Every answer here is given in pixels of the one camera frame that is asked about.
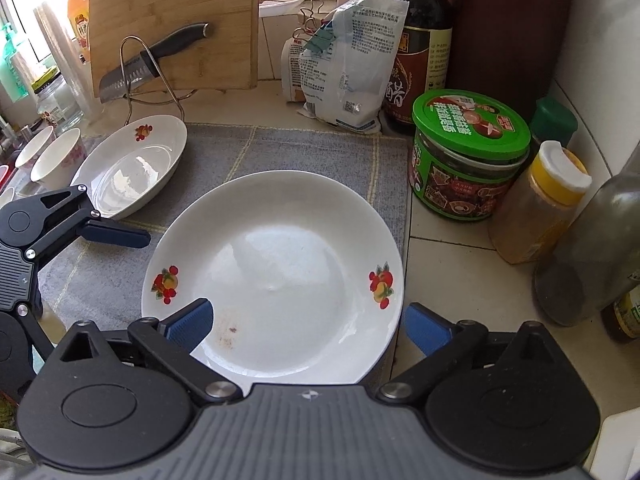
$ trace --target metal screw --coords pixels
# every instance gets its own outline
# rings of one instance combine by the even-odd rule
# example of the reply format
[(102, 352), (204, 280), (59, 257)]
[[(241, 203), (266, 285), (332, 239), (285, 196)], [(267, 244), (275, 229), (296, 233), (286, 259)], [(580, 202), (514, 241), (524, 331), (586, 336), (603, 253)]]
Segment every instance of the metal screw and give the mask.
[(228, 381), (216, 381), (215, 383), (207, 385), (204, 391), (209, 397), (213, 397), (214, 399), (226, 399), (227, 397), (231, 397), (236, 390), (235, 384), (229, 383)]
[(412, 390), (407, 383), (387, 383), (380, 388), (380, 393), (387, 399), (406, 399)]

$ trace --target fruit pattern decoration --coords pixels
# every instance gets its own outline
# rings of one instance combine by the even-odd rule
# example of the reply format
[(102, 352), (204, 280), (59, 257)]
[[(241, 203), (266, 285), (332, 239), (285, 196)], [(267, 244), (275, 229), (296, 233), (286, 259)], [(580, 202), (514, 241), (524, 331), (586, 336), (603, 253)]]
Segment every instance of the fruit pattern decoration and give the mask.
[(376, 272), (369, 273), (369, 279), (371, 280), (369, 290), (373, 292), (374, 301), (380, 304), (382, 310), (386, 309), (389, 306), (389, 296), (394, 293), (391, 288), (394, 277), (389, 272), (389, 264), (385, 262), (384, 267), (377, 266)]
[(178, 267), (172, 265), (168, 269), (162, 269), (151, 286), (151, 292), (156, 293), (156, 300), (162, 300), (164, 304), (170, 304), (175, 297), (175, 289), (178, 288)]
[(153, 126), (151, 126), (151, 124), (143, 124), (142, 126), (138, 126), (136, 128), (136, 142), (145, 140), (153, 129), (154, 128)]

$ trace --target tiled countertop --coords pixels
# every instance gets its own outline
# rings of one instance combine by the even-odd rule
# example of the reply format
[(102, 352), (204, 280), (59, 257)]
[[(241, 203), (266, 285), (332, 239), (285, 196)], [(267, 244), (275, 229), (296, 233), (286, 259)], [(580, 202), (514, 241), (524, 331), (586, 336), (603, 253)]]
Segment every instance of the tiled countertop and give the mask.
[[(260, 82), (251, 91), (200, 91), (183, 105), (190, 123), (332, 129), (298, 114), (299, 104), (285, 104), (279, 81)], [(122, 126), (126, 113), (125, 101), (112, 103), (86, 132), (113, 131)], [(132, 118), (158, 113), (177, 115), (173, 105), (134, 104)], [(497, 332), (514, 332), (523, 321), (540, 319), (530, 293), (532, 266), (505, 263), (493, 250), (484, 222), (463, 224), (440, 218), (415, 197), (408, 206), (405, 304), (419, 301), (453, 322), (475, 319)], [(573, 328), (546, 325), (589, 387), (603, 419), (640, 406), (640, 341), (614, 343), (599, 317)], [(421, 358), (401, 330), (392, 374)]]

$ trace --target metal wire stand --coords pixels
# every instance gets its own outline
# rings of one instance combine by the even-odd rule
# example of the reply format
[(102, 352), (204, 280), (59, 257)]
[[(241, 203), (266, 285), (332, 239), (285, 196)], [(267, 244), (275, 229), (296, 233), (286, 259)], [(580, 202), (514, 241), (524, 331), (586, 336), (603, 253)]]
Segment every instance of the metal wire stand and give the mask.
[[(150, 101), (143, 101), (142, 99), (136, 99), (136, 98), (132, 97), (132, 94), (131, 94), (131, 81), (127, 77), (127, 73), (124, 70), (124, 53), (123, 53), (123, 49), (124, 49), (124, 44), (127, 43), (127, 40), (136, 40), (138, 43), (140, 43), (145, 48), (146, 53), (149, 54), (149, 59), (151, 59), (151, 62), (154, 64), (154, 68), (158, 71), (158, 74), (162, 78), (162, 82), (164, 83), (164, 86), (166, 86), (166, 90), (169, 92), (169, 95), (171, 96), (170, 100), (162, 101), (162, 102), (159, 102), (159, 103), (153, 103), (153, 102), (150, 102)], [(169, 85), (169, 82), (167, 81), (166, 77), (164, 76), (164, 73), (162, 72), (162, 69), (158, 65), (158, 62), (156, 61), (156, 59), (151, 54), (151, 51), (149, 50), (149, 47), (144, 42), (144, 40), (142, 40), (141, 38), (139, 38), (137, 36), (127, 36), (124, 40), (122, 40), (122, 43), (120, 44), (120, 69), (122, 70), (122, 80), (126, 84), (127, 93), (125, 94), (125, 98), (127, 99), (127, 103), (129, 104), (129, 115), (127, 116), (127, 120), (125, 121), (124, 126), (127, 126), (127, 124), (129, 124), (129, 121), (131, 120), (131, 115), (133, 113), (133, 104), (132, 104), (133, 102), (140, 103), (140, 104), (143, 104), (143, 105), (154, 105), (154, 106), (162, 106), (162, 105), (168, 105), (168, 104), (171, 104), (171, 103), (175, 103), (175, 105), (178, 107), (178, 110), (180, 110), (180, 119), (182, 120), (182, 122), (184, 122), (184, 109), (182, 108), (182, 105), (180, 104), (180, 101), (191, 97), (192, 95), (194, 95), (197, 92), (197, 90), (191, 90), (191, 92), (189, 92), (185, 96), (176, 97), (176, 95), (174, 93), (174, 90), (171, 88), (171, 85)]]

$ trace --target white bowl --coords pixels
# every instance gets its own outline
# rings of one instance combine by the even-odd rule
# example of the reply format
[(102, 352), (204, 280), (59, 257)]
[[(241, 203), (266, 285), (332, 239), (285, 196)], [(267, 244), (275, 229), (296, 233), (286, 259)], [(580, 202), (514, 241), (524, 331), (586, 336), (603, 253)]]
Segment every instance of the white bowl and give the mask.
[(105, 218), (124, 218), (149, 202), (174, 174), (187, 143), (187, 127), (171, 115), (124, 126), (101, 142), (72, 185), (84, 184)]
[(15, 167), (19, 170), (31, 171), (36, 160), (54, 140), (56, 140), (56, 136), (53, 133), (53, 126), (43, 128), (18, 154), (18, 158), (15, 159)]
[(15, 198), (15, 189), (13, 187), (6, 188), (2, 194), (0, 194), (0, 209), (7, 205)]
[(68, 187), (85, 159), (86, 150), (80, 130), (71, 128), (42, 152), (31, 170), (31, 180), (50, 191)]
[(246, 394), (254, 382), (350, 384), (396, 331), (402, 273), (391, 232), (356, 192), (313, 173), (254, 173), (169, 227), (146, 270), (142, 315), (211, 301), (213, 330), (193, 356)]

